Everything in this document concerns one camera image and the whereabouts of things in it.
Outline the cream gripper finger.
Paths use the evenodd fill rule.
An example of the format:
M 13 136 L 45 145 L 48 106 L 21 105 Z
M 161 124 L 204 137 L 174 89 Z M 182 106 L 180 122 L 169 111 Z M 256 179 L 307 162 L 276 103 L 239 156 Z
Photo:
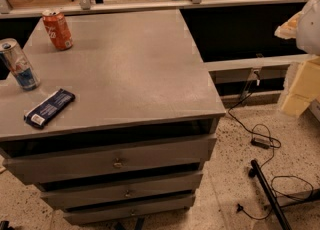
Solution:
M 293 63 L 287 71 L 280 111 L 299 117 L 320 95 L 320 57 Z
M 274 32 L 274 35 L 281 39 L 297 39 L 299 37 L 298 24 L 301 18 L 302 12 L 299 11 L 294 14 L 289 20 L 282 25 L 278 26 Z

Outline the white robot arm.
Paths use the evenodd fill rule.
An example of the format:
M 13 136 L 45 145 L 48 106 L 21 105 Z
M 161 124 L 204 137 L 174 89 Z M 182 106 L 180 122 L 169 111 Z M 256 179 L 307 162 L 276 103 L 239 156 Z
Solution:
M 320 95 L 320 0 L 309 0 L 303 9 L 278 26 L 275 35 L 295 39 L 310 59 L 289 66 L 279 99 L 282 113 L 299 117 Z

